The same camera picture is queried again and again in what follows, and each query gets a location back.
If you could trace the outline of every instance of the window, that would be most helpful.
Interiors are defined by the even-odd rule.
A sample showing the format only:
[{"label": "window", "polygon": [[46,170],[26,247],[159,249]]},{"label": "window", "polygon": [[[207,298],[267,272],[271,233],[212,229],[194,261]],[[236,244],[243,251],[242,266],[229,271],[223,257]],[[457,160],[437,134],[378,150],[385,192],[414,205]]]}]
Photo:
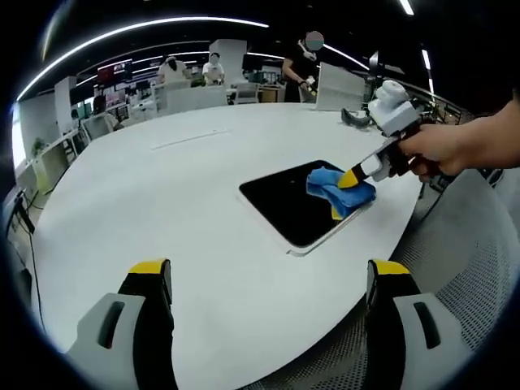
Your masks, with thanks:
[{"label": "window", "polygon": [[20,124],[20,107],[18,104],[13,106],[12,148],[13,163],[16,169],[26,159],[22,126]]}]

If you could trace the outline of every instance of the cable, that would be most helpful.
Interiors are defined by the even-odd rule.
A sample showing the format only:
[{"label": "cable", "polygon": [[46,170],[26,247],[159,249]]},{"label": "cable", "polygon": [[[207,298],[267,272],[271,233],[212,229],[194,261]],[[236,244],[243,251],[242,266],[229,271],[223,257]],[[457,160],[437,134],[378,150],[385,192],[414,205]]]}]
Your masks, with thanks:
[{"label": "cable", "polygon": [[28,230],[24,227],[24,225],[22,224],[22,220],[20,219],[20,216],[18,215],[18,213],[16,214],[16,218],[18,219],[18,226],[20,226],[22,228],[22,230],[29,236],[31,236],[31,233],[28,232]]},{"label": "cable", "polygon": [[12,243],[11,240],[9,240],[8,238],[6,238],[7,242],[13,247],[13,250],[16,252],[16,254],[18,255],[18,259],[19,259],[19,262],[22,263],[22,265],[24,266],[24,268],[27,268],[27,266],[25,265],[24,263],[24,259],[22,258],[22,256],[20,255],[20,252],[18,252],[18,249],[15,247],[15,245]]},{"label": "cable", "polygon": [[40,295],[40,284],[38,283],[38,274],[37,274],[37,271],[36,271],[36,262],[34,260],[34,247],[33,247],[33,235],[31,233],[29,233],[27,231],[27,229],[24,227],[24,225],[21,223],[21,220],[20,220],[20,216],[19,215],[16,215],[16,217],[18,218],[18,224],[19,226],[22,227],[22,229],[24,230],[24,232],[27,233],[27,235],[29,236],[29,243],[31,245],[31,255],[32,255],[32,269],[34,271],[34,280],[36,282],[36,293],[37,293],[37,298],[38,298],[38,311],[40,312],[40,320],[41,320],[41,327],[43,327],[43,331],[45,333],[47,333],[47,330],[46,330],[46,325],[43,323],[43,315],[41,313],[41,295]]},{"label": "cable", "polygon": [[428,215],[430,215],[431,211],[435,208],[435,206],[437,206],[437,203],[439,203],[439,200],[442,198],[444,194],[444,191],[442,193],[439,194],[439,196],[437,197],[437,199],[433,202],[433,205],[430,206],[430,208],[428,209],[428,211],[426,212],[426,214],[422,217],[421,219],[421,222],[422,223]]},{"label": "cable", "polygon": [[34,197],[32,198],[32,200],[29,201],[29,199],[27,198],[27,195],[25,195],[25,191],[22,192],[22,196],[23,196],[24,199],[25,199],[25,203],[27,203],[27,208],[25,209],[25,211],[28,212],[29,209],[30,209],[31,207],[34,207],[35,209],[38,209],[38,210],[43,210],[43,207],[33,205],[34,201],[35,201],[36,198],[38,197],[38,193],[39,193],[39,191],[36,191],[36,194],[34,195]]},{"label": "cable", "polygon": [[31,243],[32,268],[34,270],[34,280],[36,282],[36,293],[38,296],[38,311],[40,312],[41,327],[43,327],[43,331],[45,333],[47,333],[46,325],[43,323],[43,315],[41,314],[40,284],[38,283],[38,274],[36,272],[36,262],[34,261],[34,247],[33,247],[33,235],[32,234],[29,234],[29,242]]}]

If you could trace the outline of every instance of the person in white shirt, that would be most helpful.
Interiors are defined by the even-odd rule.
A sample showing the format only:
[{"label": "person in white shirt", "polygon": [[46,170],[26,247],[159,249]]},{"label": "person in white shirt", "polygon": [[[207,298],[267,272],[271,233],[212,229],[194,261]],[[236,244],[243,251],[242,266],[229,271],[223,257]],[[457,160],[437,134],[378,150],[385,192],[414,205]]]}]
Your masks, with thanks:
[{"label": "person in white shirt", "polygon": [[211,53],[210,61],[204,64],[202,75],[206,80],[206,85],[218,85],[224,82],[224,68],[219,63],[220,54]]},{"label": "person in white shirt", "polygon": [[93,114],[103,115],[113,131],[120,130],[124,126],[110,113],[105,112],[106,102],[104,96],[96,96],[93,101]]},{"label": "person in white shirt", "polygon": [[164,64],[159,67],[157,74],[159,84],[189,80],[191,76],[186,65],[182,61],[177,61],[173,56],[166,59]]}]

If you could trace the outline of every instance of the ceiling light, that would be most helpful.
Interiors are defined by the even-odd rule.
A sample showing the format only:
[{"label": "ceiling light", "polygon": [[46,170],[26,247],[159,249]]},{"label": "ceiling light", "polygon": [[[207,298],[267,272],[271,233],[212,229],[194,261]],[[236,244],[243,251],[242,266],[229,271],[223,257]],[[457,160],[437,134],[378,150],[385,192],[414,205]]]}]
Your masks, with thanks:
[{"label": "ceiling light", "polygon": [[169,54],[168,57],[173,57],[174,55],[189,55],[189,54],[209,54],[209,51],[185,51],[184,53],[174,53]]},{"label": "ceiling light", "polygon": [[133,63],[143,63],[144,61],[151,61],[152,59],[161,59],[162,57],[163,57],[162,55],[158,55],[157,57],[140,59],[139,61],[134,61]]},{"label": "ceiling light", "polygon": [[145,69],[139,69],[138,71],[133,71],[132,73],[141,73],[145,71],[150,71],[152,69],[157,69],[158,67],[146,67]]},{"label": "ceiling light", "polygon": [[428,71],[431,70],[431,65],[430,65],[430,57],[428,56],[428,52],[423,50],[422,51],[422,57],[424,58],[424,66],[426,67],[426,69]]},{"label": "ceiling light", "polygon": [[76,87],[79,87],[80,85],[83,85],[84,83],[88,83],[89,81],[94,80],[96,77],[98,77],[98,75],[94,75],[92,77],[89,77],[88,79],[83,80],[80,83],[76,84]]},{"label": "ceiling light", "polygon": [[99,67],[98,70],[101,71],[102,69],[105,69],[106,67],[113,67],[114,65],[119,65],[120,63],[127,63],[129,61],[132,61],[132,59],[124,59],[123,61],[118,61],[117,63],[109,63],[108,65],[103,65],[102,67]]},{"label": "ceiling light", "polygon": [[408,0],[399,0],[403,8],[405,9],[406,14],[410,16],[414,16],[414,10],[412,10],[412,6],[408,2]]},{"label": "ceiling light", "polygon": [[258,57],[267,57],[268,59],[285,59],[284,57],[280,57],[279,55],[270,55],[270,54],[262,54],[262,53],[247,53],[249,55],[257,55]]},{"label": "ceiling light", "polygon": [[60,63],[74,55],[75,53],[83,50],[84,48],[91,46],[92,44],[102,41],[103,39],[107,39],[109,37],[113,37],[114,35],[125,33],[130,30],[135,30],[138,28],[144,28],[148,26],[153,26],[155,24],[165,24],[165,23],[176,23],[176,22],[193,22],[193,21],[214,21],[214,22],[228,22],[228,23],[238,23],[238,24],[248,24],[250,26],[256,26],[256,27],[262,27],[262,28],[268,28],[269,25],[262,24],[262,23],[256,23],[251,22],[248,20],[241,20],[241,19],[232,19],[232,18],[217,18],[213,16],[189,16],[189,17],[180,17],[180,18],[168,18],[168,19],[157,19],[157,20],[151,20],[148,22],[143,23],[137,23],[137,24],[131,24],[126,27],[117,28],[116,30],[112,30],[110,32],[106,32],[100,36],[97,36],[95,38],[92,38],[86,42],[83,42],[81,45],[76,46],[74,49],[68,51],[61,57],[58,57],[55,59],[52,63],[47,65],[40,73],[38,73],[26,86],[24,89],[22,89],[22,92],[19,93],[18,97],[16,98],[17,101],[19,101],[21,98],[24,97],[24,95],[47,73],[49,73],[51,70],[53,70],[55,67],[57,67]]},{"label": "ceiling light", "polygon": [[349,59],[350,61],[352,61],[353,63],[356,63],[357,65],[359,65],[360,67],[362,67],[363,69],[366,69],[368,71],[368,66],[365,65],[364,63],[360,63],[359,61],[357,61],[356,59],[350,57],[349,55],[339,51],[338,49],[334,49],[333,47],[329,46],[329,45],[323,45],[323,47],[325,49],[329,49],[330,51],[333,51],[334,53],[336,54],[339,54],[339,55],[342,55],[343,57],[345,57],[346,59]]}]

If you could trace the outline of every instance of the face mask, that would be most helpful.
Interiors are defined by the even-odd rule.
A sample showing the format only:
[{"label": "face mask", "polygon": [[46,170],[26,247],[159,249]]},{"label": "face mask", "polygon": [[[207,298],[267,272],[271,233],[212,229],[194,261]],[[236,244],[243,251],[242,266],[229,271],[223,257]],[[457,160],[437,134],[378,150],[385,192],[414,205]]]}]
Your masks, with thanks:
[{"label": "face mask", "polygon": [[301,49],[303,50],[303,56],[306,58],[306,59],[310,59],[311,61],[316,61],[316,59],[318,59],[316,57],[316,54],[314,54],[312,51],[308,51],[307,48],[303,45],[303,43],[301,43],[301,41],[298,41],[298,45],[301,47]]}]

